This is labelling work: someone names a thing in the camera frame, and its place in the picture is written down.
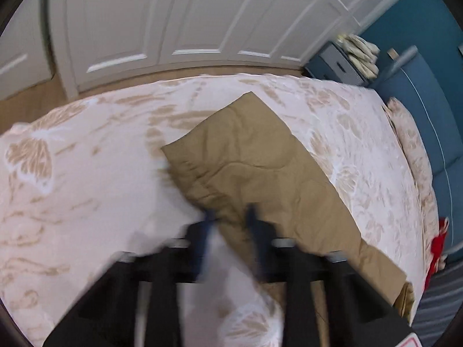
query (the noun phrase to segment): teal wall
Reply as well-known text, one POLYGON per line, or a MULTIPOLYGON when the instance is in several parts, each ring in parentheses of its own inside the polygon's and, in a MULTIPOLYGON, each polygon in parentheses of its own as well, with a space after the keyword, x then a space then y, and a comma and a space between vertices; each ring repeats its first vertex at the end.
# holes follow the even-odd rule
POLYGON ((463 137, 463 56, 458 50, 463 31, 442 0, 399 0, 361 36, 381 49, 380 69, 392 61, 386 53, 390 48, 401 54, 416 45, 442 87, 463 137))

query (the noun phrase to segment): bed sheet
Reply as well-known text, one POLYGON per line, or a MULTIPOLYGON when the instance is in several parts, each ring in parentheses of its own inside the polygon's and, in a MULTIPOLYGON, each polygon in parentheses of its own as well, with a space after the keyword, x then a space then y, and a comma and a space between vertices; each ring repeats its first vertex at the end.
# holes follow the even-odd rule
MULTIPOLYGON (((35 346, 114 252, 152 252, 200 219, 160 147, 249 91, 314 156, 363 238, 404 270, 416 309, 429 254, 418 192, 376 92, 205 75, 75 101, 0 138, 0 297, 35 346)), ((181 287, 186 345, 279 345, 281 310, 216 231, 206 266, 203 285, 181 287)))

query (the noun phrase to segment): gray nightstand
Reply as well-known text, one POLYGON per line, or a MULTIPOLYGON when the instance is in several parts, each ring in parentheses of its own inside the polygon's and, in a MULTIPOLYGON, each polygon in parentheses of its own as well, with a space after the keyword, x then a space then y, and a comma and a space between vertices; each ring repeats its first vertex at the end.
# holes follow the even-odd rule
POLYGON ((369 81, 349 61, 343 50, 333 42, 326 43, 304 66, 311 78, 367 86, 369 81))

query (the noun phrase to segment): blue headboard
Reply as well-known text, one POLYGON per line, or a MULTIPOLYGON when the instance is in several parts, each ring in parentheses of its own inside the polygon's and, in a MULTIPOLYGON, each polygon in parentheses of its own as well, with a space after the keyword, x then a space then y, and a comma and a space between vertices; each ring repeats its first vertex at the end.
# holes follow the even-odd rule
POLYGON ((399 99, 413 116, 431 163, 439 216, 450 218, 444 250, 455 253, 463 248, 463 142, 444 92, 415 46, 371 88, 384 103, 399 99))

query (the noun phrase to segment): red cloth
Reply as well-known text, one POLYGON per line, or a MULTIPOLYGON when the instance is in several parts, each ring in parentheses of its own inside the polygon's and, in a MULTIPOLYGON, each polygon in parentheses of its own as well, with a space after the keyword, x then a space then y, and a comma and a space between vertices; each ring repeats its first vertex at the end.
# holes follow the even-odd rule
POLYGON ((432 239, 431 243, 431 253, 432 261, 431 266, 429 267, 428 275, 426 276, 425 289, 429 286, 429 281, 431 276, 439 270, 439 260, 441 258, 442 252, 444 251, 445 237, 447 236, 447 230, 449 228, 449 219, 439 218, 439 236, 436 236, 432 239))

